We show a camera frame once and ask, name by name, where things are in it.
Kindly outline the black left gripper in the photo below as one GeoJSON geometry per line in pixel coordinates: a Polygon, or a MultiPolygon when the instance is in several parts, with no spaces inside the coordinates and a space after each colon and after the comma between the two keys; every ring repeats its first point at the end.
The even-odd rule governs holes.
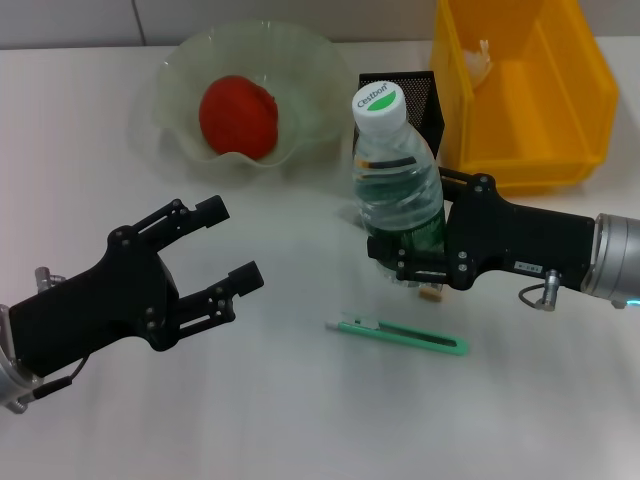
{"type": "Polygon", "coordinates": [[[18,363],[45,377],[127,337],[172,346],[160,329],[177,290],[158,252],[229,218],[219,195],[192,210],[175,199],[128,227],[127,237],[110,235],[95,266],[9,309],[18,363]]]}

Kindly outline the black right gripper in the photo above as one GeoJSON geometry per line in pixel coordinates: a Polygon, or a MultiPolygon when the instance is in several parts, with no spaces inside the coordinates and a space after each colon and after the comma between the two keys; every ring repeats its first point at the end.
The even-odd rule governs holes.
{"type": "Polygon", "coordinates": [[[446,240],[434,235],[369,236],[368,256],[394,283],[470,289],[488,271],[543,279],[578,291],[591,264],[595,220],[511,203],[488,174],[440,167],[443,198],[451,203],[446,240]]]}

